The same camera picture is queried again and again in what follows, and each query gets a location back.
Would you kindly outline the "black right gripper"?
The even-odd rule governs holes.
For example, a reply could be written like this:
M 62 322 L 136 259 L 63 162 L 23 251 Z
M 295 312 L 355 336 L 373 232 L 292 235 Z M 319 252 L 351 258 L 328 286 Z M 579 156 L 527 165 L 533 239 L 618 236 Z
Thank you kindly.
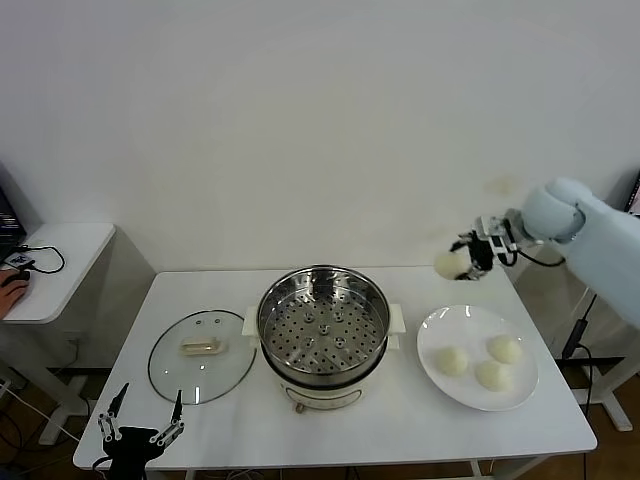
M 472 264 L 456 268 L 456 281 L 478 281 L 493 270 L 494 253 L 490 242 L 480 239 L 475 231 L 459 234 L 449 250 L 458 251 L 462 248 L 469 248 Z

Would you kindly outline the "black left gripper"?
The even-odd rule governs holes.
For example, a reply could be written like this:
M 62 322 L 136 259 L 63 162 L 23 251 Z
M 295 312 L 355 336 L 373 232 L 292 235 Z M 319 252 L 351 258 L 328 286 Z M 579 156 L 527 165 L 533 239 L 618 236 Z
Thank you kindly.
M 168 425 L 159 432 L 155 429 L 139 427 L 120 429 L 118 414 L 128 387 L 129 383 L 125 383 L 118 394 L 112 398 L 106 412 L 98 416 L 98 425 L 104 441 L 103 451 L 111 461 L 106 473 L 107 479 L 146 479 L 147 463 L 163 453 L 163 447 L 158 445 L 170 445 L 184 431 L 181 390 L 177 391 Z

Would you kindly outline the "bare human hand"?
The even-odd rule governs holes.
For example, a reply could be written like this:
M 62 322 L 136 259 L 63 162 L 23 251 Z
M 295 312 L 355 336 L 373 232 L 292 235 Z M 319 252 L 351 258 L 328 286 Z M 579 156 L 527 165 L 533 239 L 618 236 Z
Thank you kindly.
M 1 271 L 0 319 L 3 320 L 26 294 L 30 284 L 30 273 L 25 270 Z

